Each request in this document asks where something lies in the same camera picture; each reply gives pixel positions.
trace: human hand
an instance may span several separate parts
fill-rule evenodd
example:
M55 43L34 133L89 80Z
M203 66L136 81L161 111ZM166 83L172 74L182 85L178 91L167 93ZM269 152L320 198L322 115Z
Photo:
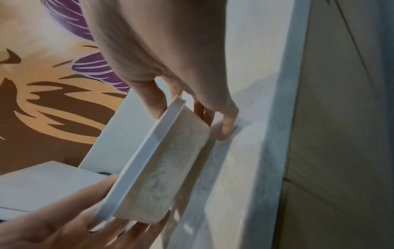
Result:
M218 139L231 135L238 108L227 86L227 0L81 0L89 30L113 71L158 119L167 108L154 78L171 97L183 91L209 126L223 114Z
M43 209L1 224L0 248L150 248L166 225L169 213L154 225L137 222L122 235L120 234L129 224L128 220L114 219L104 228L90 233L90 230L100 223L94 220L95 210L81 212L101 201L116 178L109 176Z

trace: floor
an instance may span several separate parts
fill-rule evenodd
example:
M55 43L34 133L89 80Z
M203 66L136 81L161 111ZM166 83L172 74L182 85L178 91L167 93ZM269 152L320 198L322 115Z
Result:
M50 160L78 166L129 90L78 0L2 0L0 33L0 174Z

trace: wall mural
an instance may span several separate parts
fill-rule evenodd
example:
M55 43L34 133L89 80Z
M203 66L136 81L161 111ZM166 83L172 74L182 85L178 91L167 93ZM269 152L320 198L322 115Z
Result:
M78 166L130 87L94 45L77 0L2 0L0 32L0 174Z

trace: translucent plastic container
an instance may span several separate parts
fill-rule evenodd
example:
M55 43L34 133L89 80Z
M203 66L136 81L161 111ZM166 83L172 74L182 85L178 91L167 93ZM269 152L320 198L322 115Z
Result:
M160 221L209 134L207 124L175 97L123 168L96 218Z

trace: plastic container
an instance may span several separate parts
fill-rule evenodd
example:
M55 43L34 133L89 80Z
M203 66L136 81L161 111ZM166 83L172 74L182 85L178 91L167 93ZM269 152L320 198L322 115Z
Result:
M209 134L207 124L175 97L123 168L96 218L160 221Z

